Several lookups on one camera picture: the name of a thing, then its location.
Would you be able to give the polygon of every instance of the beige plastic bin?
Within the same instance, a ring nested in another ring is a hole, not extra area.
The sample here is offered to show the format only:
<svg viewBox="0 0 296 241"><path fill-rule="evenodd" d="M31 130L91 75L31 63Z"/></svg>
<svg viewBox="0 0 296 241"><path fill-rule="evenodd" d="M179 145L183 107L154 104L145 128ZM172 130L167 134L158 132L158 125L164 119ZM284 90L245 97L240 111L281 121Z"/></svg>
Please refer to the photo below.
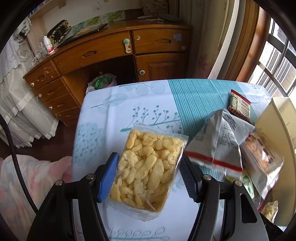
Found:
<svg viewBox="0 0 296 241"><path fill-rule="evenodd" d="M296 139L296 110L289 97L274 97L255 127L265 133L285 157L279 179L272 189L279 211L275 224L287 226L296 211L296 156L292 138Z"/></svg>

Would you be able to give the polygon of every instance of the window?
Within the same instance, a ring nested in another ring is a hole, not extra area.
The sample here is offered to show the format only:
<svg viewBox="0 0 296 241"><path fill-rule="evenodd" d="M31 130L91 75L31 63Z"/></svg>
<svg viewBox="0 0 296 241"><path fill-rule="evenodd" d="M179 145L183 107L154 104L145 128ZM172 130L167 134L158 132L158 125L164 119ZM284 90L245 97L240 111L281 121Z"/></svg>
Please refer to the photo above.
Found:
<svg viewBox="0 0 296 241"><path fill-rule="evenodd" d="M272 19L269 34L249 83L262 85L272 96L296 96L296 52Z"/></svg>

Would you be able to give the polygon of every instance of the wooden desk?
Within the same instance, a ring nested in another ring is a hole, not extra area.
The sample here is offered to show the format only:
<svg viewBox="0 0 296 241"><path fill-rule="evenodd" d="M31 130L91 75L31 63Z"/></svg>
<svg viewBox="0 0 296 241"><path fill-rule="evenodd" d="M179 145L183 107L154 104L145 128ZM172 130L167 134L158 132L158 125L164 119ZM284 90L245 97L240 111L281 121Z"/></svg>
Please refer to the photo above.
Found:
<svg viewBox="0 0 296 241"><path fill-rule="evenodd" d="M110 23L56 50L24 79L52 113L70 125L79 116L91 81L88 67L131 56L134 69L127 71L135 71L137 81L184 78L190 39L191 27L185 24L138 19Z"/></svg>

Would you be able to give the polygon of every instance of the pink floral bedding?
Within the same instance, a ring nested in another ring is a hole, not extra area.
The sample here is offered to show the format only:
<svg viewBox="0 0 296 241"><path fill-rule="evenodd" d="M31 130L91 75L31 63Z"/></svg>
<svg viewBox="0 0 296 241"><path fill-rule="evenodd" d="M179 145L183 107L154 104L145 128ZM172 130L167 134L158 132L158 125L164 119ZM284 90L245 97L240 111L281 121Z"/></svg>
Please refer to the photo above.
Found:
<svg viewBox="0 0 296 241"><path fill-rule="evenodd" d="M39 208L54 182L71 181L71 156L59 161L39 161L31 156L17 155L29 193ZM11 156L0 158L0 213L20 240L26 240L35 218L17 178Z"/></svg>

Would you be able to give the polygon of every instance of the teal stripe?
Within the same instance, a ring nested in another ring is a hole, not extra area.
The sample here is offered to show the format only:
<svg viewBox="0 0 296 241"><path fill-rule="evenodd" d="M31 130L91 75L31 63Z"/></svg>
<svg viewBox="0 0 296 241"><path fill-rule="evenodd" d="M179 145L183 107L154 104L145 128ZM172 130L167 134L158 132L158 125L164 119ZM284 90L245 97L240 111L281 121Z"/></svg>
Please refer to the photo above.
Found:
<svg viewBox="0 0 296 241"><path fill-rule="evenodd" d="M216 110L227 108L230 90L243 94L235 81L208 79L178 79L168 81L189 141L199 132ZM251 122L257 116L251 108Z"/></svg>

